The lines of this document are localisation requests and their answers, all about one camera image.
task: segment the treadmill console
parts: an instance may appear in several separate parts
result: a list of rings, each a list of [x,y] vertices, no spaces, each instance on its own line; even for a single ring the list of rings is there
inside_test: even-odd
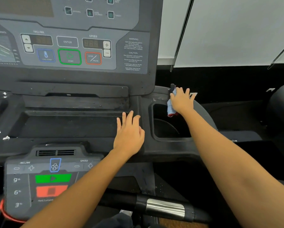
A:
[[[103,158],[83,145],[40,145],[5,163],[4,211],[26,221],[78,181]]]
[[[0,0],[0,66],[148,72],[153,0]]]

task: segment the air vent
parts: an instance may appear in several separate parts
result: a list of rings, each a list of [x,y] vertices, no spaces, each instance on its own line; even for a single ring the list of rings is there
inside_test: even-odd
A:
[[[56,156],[57,151],[56,150],[38,150],[37,156]]]
[[[66,155],[75,155],[74,149],[67,150],[38,150],[37,156],[66,156]]]
[[[72,149],[72,150],[58,150],[57,155],[58,156],[60,156],[60,155],[75,155],[75,150],[74,149]]]

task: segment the red safety cord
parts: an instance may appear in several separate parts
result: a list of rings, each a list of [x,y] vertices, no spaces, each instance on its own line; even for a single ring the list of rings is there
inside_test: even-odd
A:
[[[5,211],[4,211],[4,200],[2,199],[1,200],[1,203],[0,203],[0,211],[2,212],[3,216],[11,221],[14,221],[14,222],[19,222],[19,223],[25,223],[26,221],[21,221],[21,220],[17,220],[17,219],[14,219],[12,217],[10,217]]]

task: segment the handlebar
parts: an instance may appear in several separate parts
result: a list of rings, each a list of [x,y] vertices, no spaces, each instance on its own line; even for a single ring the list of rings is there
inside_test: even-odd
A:
[[[189,202],[112,189],[105,191],[99,205],[185,222],[208,224],[212,220],[207,212]]]

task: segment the person's leg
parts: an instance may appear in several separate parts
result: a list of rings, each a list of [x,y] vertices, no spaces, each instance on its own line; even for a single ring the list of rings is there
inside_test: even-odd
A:
[[[133,228],[133,221],[129,215],[119,213],[111,218],[102,220],[93,228]]]

